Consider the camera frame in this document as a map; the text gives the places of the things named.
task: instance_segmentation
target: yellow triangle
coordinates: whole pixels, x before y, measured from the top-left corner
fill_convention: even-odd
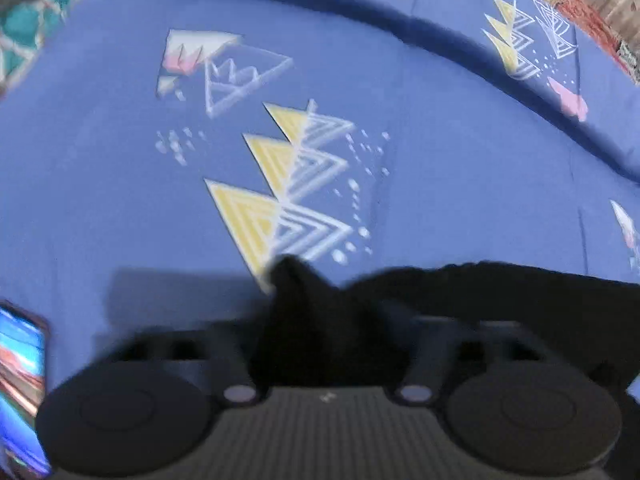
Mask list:
[[[296,157],[295,148],[286,140],[245,135],[244,140],[254,154],[273,194],[284,197]]]
[[[511,4],[508,4],[504,0],[494,0],[496,6],[500,10],[504,21],[509,28],[513,27],[513,22],[516,19],[516,8]]]
[[[507,74],[514,74],[518,69],[518,53],[516,52],[516,50],[512,46],[501,42],[498,38],[496,38],[493,34],[489,34],[486,30],[483,29],[482,31],[492,41],[496,49],[498,49],[498,54],[500,54],[502,64],[504,65],[504,69],[507,71]]]
[[[489,23],[491,23],[495,31],[500,34],[500,37],[505,41],[505,43],[509,46],[513,46],[513,41],[511,39],[512,27],[509,27],[509,25],[505,25],[503,22],[499,22],[491,16],[487,16],[486,14],[485,16],[489,20]]]
[[[300,145],[305,134],[306,111],[265,103],[264,107],[292,144]]]
[[[260,280],[271,257],[278,202],[237,187],[206,179],[205,182],[249,270]]]

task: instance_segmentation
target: black fabric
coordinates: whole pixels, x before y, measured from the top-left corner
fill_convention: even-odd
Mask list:
[[[640,287],[499,263],[391,269],[344,290],[291,257],[273,269],[276,296],[251,362],[258,387],[398,384],[409,349],[393,344],[381,304],[466,322],[514,320],[610,393],[623,433],[607,464],[640,479],[640,408],[625,393],[640,372]]]

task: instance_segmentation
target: pink triangle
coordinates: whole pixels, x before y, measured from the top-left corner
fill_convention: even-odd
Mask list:
[[[547,79],[551,88],[560,96],[561,110],[569,117],[575,115],[581,123],[584,122],[587,119],[587,111],[589,111],[584,98],[574,94],[552,77],[547,77]]]
[[[196,65],[200,61],[200,56],[202,55],[202,47],[200,47],[196,52],[187,56],[181,63],[180,68],[183,74],[190,74],[196,68]]]
[[[167,69],[169,72],[181,72],[180,68],[180,58],[182,57],[182,45],[174,50],[173,52],[169,52],[164,54],[164,60],[162,61],[162,66]]]

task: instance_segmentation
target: blue bedsheet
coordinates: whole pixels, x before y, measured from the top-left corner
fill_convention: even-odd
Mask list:
[[[83,0],[0,104],[0,295],[53,388],[283,253],[637,282],[637,98],[538,0]]]

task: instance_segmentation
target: smartphone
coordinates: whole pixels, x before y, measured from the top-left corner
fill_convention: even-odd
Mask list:
[[[638,375],[636,380],[631,383],[626,392],[632,396],[638,404],[640,404],[640,375]]]
[[[35,431],[45,394],[48,339],[44,320],[0,301],[0,438],[7,464],[20,480],[50,472]]]

